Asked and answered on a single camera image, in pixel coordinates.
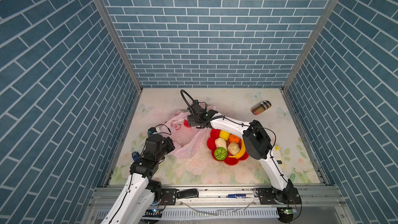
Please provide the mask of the blue pen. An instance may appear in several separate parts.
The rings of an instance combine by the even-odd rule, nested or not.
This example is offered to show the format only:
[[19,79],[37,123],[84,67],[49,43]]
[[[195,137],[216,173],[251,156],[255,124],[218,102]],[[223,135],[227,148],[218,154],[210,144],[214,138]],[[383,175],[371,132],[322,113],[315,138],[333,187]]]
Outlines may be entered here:
[[246,194],[228,194],[227,198],[231,198],[231,199],[245,199],[247,198]]

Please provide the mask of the aluminium corner post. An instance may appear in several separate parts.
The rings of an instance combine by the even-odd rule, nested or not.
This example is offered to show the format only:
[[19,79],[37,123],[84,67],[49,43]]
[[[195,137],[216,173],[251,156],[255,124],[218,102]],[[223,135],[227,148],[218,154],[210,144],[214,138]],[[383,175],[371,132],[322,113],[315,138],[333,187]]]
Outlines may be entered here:
[[103,0],[92,0],[92,1],[101,17],[106,29],[109,32],[109,35],[116,47],[116,50],[118,51],[118,54],[121,57],[123,64],[125,65],[128,73],[132,79],[134,86],[137,88],[137,91],[139,94],[142,93],[142,86],[139,82],[139,79],[138,79],[136,73],[134,72],[134,69],[132,68],[132,64],[129,60],[129,57],[127,56],[125,48],[123,47],[123,44],[120,40],[120,37],[117,33],[117,30],[112,22],[112,19],[106,9],[106,6],[105,6]]
[[326,3],[325,8],[324,8],[321,16],[319,17],[314,29],[310,33],[306,44],[303,46],[302,52],[297,57],[297,60],[296,60],[296,62],[294,64],[294,66],[292,67],[291,72],[289,73],[286,81],[284,82],[284,84],[282,86],[282,92],[283,93],[287,93],[287,91],[290,88],[295,76],[299,72],[300,67],[305,62],[309,52],[311,51],[312,47],[314,46],[317,38],[319,37],[321,31],[325,27],[329,17],[331,16],[331,14],[332,14],[334,8],[336,7],[336,5],[338,4],[338,2],[339,2],[339,0],[328,0],[328,2]]

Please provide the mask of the plaid glasses case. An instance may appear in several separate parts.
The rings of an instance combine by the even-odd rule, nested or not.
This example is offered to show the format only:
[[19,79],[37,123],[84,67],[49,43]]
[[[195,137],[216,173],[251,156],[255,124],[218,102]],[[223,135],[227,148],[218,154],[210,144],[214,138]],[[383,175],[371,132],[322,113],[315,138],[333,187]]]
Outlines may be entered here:
[[259,114],[265,112],[266,110],[268,110],[269,108],[271,108],[271,106],[272,106],[271,102],[265,100],[265,101],[262,101],[262,102],[256,104],[254,107],[252,107],[251,112],[254,115],[259,115]]

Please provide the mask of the yellow fake banana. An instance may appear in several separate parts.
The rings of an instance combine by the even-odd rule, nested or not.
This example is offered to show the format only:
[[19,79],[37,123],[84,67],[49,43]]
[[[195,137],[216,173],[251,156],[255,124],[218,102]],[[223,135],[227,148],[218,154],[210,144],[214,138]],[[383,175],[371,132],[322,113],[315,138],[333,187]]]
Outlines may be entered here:
[[237,154],[230,156],[230,158],[240,159],[246,153],[246,146],[244,141],[241,140],[240,143],[241,143],[240,151]]

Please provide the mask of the aluminium left corner post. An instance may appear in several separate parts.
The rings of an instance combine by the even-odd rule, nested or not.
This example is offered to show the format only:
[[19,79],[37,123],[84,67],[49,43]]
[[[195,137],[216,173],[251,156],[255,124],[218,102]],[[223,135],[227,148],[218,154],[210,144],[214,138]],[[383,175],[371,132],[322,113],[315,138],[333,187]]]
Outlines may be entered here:
[[123,44],[120,40],[120,37],[117,33],[117,30],[112,22],[112,19],[106,9],[106,6],[105,6],[103,0],[92,0],[92,1],[101,17],[106,29],[109,32],[109,35],[116,47],[116,50],[118,51],[118,54],[121,57],[123,64],[125,65],[128,73],[132,79],[134,86],[137,88],[137,91],[139,94],[142,93],[142,86],[139,82],[139,79],[138,79],[136,73],[134,72],[134,69],[132,68],[132,64],[129,60],[129,57],[127,56],[125,48],[123,47]]

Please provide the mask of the aluminium right corner post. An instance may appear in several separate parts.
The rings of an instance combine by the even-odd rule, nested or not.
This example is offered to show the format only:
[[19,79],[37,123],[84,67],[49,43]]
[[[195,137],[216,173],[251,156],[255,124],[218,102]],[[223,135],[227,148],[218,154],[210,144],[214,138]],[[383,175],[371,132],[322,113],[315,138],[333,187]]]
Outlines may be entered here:
[[306,44],[303,46],[302,52],[297,57],[297,60],[296,60],[296,62],[294,64],[294,66],[292,67],[291,72],[289,73],[286,81],[284,82],[284,84],[282,86],[282,92],[283,93],[287,93],[287,91],[290,88],[295,76],[299,72],[300,67],[305,62],[309,52],[311,51],[312,47],[314,46],[317,38],[319,37],[321,31],[325,27],[329,17],[331,16],[331,14],[332,14],[334,8],[336,7],[336,5],[338,4],[338,2],[339,2],[339,0],[328,0],[328,2],[326,3],[325,8],[324,8],[321,16],[319,17],[314,29],[310,33]]

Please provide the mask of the pink plastic bag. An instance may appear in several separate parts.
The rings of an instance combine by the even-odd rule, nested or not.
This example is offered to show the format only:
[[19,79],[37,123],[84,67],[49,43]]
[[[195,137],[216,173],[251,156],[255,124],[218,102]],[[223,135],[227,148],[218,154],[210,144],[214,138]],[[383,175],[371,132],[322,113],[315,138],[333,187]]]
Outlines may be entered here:
[[210,128],[186,127],[184,123],[188,121],[189,115],[189,112],[176,110],[169,115],[165,124],[158,127],[164,132],[164,137],[172,139],[175,149],[169,155],[177,159],[192,158],[210,136]]

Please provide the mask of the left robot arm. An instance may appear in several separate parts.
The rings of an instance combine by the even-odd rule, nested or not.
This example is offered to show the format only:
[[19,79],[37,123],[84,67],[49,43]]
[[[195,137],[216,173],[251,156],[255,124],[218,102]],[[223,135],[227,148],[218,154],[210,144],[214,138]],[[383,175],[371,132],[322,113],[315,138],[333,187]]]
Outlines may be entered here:
[[145,149],[130,167],[124,188],[104,217],[103,224],[137,224],[153,202],[162,196],[161,183],[152,180],[165,156],[175,149],[173,141],[161,134],[147,137]]

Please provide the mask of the yellow calculator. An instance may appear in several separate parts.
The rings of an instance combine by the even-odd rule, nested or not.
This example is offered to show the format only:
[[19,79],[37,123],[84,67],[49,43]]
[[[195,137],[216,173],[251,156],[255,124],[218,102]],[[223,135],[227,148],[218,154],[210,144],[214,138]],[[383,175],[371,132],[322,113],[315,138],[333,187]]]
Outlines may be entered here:
[[280,149],[277,146],[274,146],[272,149],[272,154],[274,159],[279,165],[283,165],[282,154],[280,153]]

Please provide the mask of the aluminium front rail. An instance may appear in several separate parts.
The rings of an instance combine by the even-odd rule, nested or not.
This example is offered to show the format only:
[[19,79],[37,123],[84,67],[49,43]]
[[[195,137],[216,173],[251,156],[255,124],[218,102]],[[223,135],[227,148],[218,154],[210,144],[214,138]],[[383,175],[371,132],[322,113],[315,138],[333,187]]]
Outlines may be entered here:
[[[168,224],[277,224],[271,216],[276,204],[262,205],[255,195],[260,185],[196,186],[197,198],[169,200],[159,222]],[[296,224],[353,224],[354,218],[336,186],[298,185],[302,203],[297,209]],[[99,224],[111,209],[123,187],[96,188],[83,218],[84,224]],[[228,194],[246,194],[245,199],[227,198]]]

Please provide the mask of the yellow fake lemon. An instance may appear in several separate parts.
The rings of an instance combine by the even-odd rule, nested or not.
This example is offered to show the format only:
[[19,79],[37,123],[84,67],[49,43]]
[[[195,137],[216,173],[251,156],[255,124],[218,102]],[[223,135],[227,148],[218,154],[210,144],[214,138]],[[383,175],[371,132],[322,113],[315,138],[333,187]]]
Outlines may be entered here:
[[224,130],[221,130],[220,133],[219,133],[219,137],[224,139],[225,141],[229,140],[230,135],[231,134],[229,132],[224,131]]

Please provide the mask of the orange fake fruit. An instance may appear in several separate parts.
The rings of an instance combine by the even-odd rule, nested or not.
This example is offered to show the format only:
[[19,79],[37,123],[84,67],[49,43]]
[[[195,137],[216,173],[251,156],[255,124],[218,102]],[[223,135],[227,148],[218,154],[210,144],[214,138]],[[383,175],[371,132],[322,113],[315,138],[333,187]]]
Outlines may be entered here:
[[237,143],[237,144],[239,144],[239,142],[240,142],[240,138],[239,138],[238,136],[236,136],[236,135],[233,135],[233,134],[230,134],[228,140],[229,140],[230,143]]

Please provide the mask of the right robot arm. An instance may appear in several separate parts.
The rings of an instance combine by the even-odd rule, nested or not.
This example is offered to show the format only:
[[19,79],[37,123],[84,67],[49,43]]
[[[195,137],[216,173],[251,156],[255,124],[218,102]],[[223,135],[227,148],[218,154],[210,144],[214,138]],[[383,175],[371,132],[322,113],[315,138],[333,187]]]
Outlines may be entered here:
[[283,174],[275,156],[273,155],[272,140],[257,120],[243,122],[228,118],[215,110],[202,108],[200,102],[194,100],[188,105],[190,127],[213,128],[227,131],[243,140],[242,147],[246,153],[259,161],[268,175],[273,189],[274,199],[282,204],[301,204],[302,199],[292,181]]

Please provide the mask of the beige fake potato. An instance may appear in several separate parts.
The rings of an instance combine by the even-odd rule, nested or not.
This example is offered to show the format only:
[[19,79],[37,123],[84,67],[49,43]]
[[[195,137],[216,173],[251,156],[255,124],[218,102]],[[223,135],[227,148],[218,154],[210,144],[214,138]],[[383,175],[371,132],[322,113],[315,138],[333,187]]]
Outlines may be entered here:
[[216,139],[215,140],[215,145],[216,145],[217,149],[222,147],[223,149],[228,150],[227,141],[225,139],[223,139],[223,138]]
[[231,143],[228,145],[227,150],[228,150],[228,152],[229,152],[231,155],[235,156],[235,155],[237,155],[237,154],[240,152],[239,144],[236,143],[236,142],[231,142]]

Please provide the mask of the green fake fruit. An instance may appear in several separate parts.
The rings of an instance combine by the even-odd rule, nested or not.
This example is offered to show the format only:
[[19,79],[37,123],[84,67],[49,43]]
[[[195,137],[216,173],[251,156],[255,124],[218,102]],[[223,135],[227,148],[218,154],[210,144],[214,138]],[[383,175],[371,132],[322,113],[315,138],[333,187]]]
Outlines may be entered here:
[[224,161],[227,158],[227,156],[228,156],[228,151],[223,147],[218,147],[213,152],[213,157],[217,161]]

